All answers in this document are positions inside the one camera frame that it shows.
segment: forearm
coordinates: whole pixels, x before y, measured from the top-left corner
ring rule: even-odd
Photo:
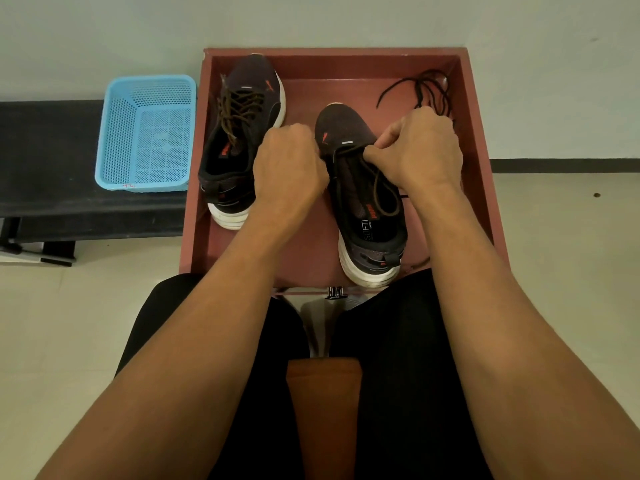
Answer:
[[[444,187],[436,199],[412,201],[494,476],[599,479],[640,472],[637,428],[532,306],[462,192]]]
[[[210,471],[252,368],[283,245],[255,207],[39,478],[197,478]]]

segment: leg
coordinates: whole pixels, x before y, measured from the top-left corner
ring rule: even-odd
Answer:
[[[202,279],[180,274],[158,284],[142,306],[118,371],[164,324]],[[271,298],[258,350],[236,416],[209,478],[304,478],[296,420],[286,383],[290,359],[309,357],[307,336],[295,309]]]
[[[430,269],[341,315],[331,355],[362,366],[356,478],[492,478]]]

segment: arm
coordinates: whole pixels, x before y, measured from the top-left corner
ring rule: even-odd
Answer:
[[[45,479],[205,478],[252,368],[284,243],[329,177],[313,133],[270,130],[242,230],[44,466]]]
[[[451,121],[421,108],[365,152],[424,227],[456,368],[496,479],[631,479],[640,431],[540,316],[460,190]]]

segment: orange logo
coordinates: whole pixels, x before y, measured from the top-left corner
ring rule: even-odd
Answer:
[[[373,209],[372,204],[368,203],[367,204],[367,209],[369,211],[369,215],[371,216],[372,219],[377,219],[378,216],[376,215],[376,211]]]

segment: white sole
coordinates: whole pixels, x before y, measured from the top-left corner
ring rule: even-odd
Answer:
[[[284,122],[284,116],[287,112],[287,97],[284,94],[284,86],[282,85],[282,80],[280,76],[276,72],[276,77],[278,78],[278,83],[280,85],[280,112],[278,113],[278,117],[276,118],[276,122],[273,124],[273,128],[280,128],[282,123]],[[244,224],[244,221],[249,215],[249,209],[251,209],[251,205],[244,209],[242,212],[237,212],[235,214],[228,214],[226,212],[222,212],[212,203],[208,204],[209,211],[213,217],[213,220],[222,228],[229,230],[238,230]]]
[[[364,288],[381,288],[382,286],[387,286],[396,279],[396,276],[400,273],[400,266],[393,267],[383,274],[365,273],[357,267],[349,257],[340,231],[338,232],[338,257],[340,258],[340,265],[347,275],[347,278]]]

